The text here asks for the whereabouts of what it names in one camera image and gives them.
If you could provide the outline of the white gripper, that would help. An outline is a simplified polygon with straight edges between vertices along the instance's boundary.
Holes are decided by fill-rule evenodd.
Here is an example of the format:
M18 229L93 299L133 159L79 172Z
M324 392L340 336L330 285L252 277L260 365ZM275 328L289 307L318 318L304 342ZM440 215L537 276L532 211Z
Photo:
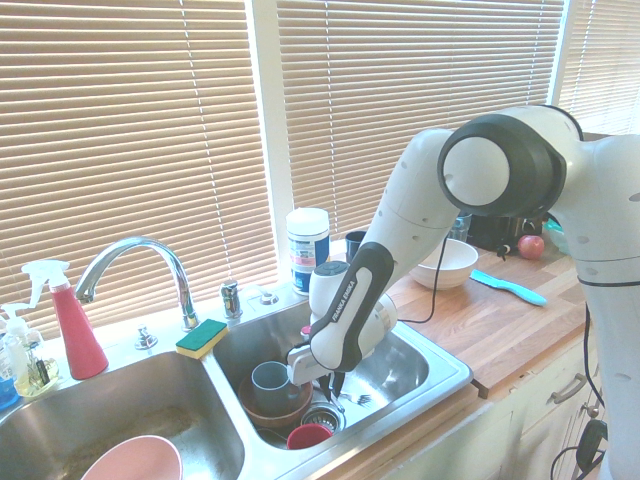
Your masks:
M308 344L292 348L286 355L286 362L292 384L301 386L319 378L319 387L326 400L332 400L332 393L336 399L339 398L346 374L339 371L326 374L326 369L315 360Z

